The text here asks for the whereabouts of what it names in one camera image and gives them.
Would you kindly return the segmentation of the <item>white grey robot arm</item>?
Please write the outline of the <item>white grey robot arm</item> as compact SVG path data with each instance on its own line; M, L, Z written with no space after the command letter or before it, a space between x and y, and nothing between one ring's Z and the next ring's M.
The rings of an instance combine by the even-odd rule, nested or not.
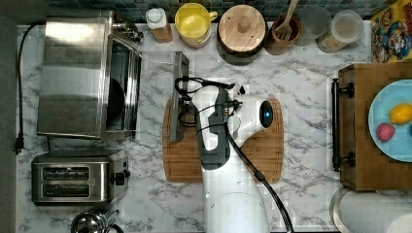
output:
M264 201L236 151L273 122L269 101L208 85L191 97L203 182L206 233L269 233Z

